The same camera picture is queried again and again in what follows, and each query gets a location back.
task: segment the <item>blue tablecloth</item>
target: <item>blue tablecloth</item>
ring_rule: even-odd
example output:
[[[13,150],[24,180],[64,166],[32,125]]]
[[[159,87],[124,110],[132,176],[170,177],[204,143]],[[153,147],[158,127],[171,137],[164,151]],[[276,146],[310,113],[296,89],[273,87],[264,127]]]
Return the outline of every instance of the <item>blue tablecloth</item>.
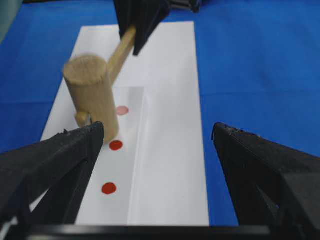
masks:
[[[195,22],[210,224],[236,225],[213,125],[320,156],[320,3],[212,0],[166,21]],[[81,26],[116,23],[110,0],[22,6],[0,45],[0,153],[40,140]]]

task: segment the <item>red circle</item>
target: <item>red circle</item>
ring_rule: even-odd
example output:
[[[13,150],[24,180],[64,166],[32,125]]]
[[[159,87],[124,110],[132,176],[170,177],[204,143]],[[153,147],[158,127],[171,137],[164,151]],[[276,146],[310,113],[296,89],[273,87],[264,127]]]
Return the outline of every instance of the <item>red circle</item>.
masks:
[[[110,143],[109,147],[111,150],[117,151],[117,150],[121,149],[123,147],[123,145],[124,144],[122,143],[122,141],[115,140]]]
[[[117,190],[117,187],[113,182],[107,182],[102,187],[102,192],[107,195],[113,194],[116,190]]]

